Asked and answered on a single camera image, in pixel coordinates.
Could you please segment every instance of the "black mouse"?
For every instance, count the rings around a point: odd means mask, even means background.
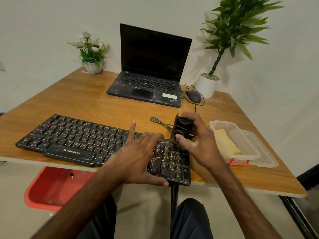
[[[194,103],[200,103],[201,95],[196,90],[188,90],[186,95]]]

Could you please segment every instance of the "keyboard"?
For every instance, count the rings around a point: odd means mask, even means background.
[[[119,84],[138,85],[162,91],[163,93],[175,95],[175,82],[169,80],[160,80],[147,76],[141,76],[131,73],[125,73],[118,82]]]
[[[53,115],[16,143],[18,148],[43,153],[44,156],[101,167],[126,142],[129,131],[71,117]],[[136,132],[135,139],[142,134]],[[147,165],[152,175],[190,185],[189,153],[161,139]]]

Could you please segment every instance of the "white cylindrical pot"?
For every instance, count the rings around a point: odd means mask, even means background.
[[[219,81],[220,80],[209,80],[199,75],[195,87],[197,91],[201,93],[205,99],[209,99],[213,96]]]
[[[100,61],[100,68],[95,63],[85,62],[84,67],[87,72],[91,74],[101,73],[102,71],[102,61]]]

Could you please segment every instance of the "dark blue pants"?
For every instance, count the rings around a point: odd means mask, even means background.
[[[98,208],[77,239],[114,238],[116,204],[110,195]],[[171,239],[213,239],[204,206],[188,198],[176,209],[171,221]]]

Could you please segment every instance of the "black laptop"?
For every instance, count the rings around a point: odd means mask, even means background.
[[[192,39],[121,24],[122,71],[114,96],[181,106],[179,81]]]

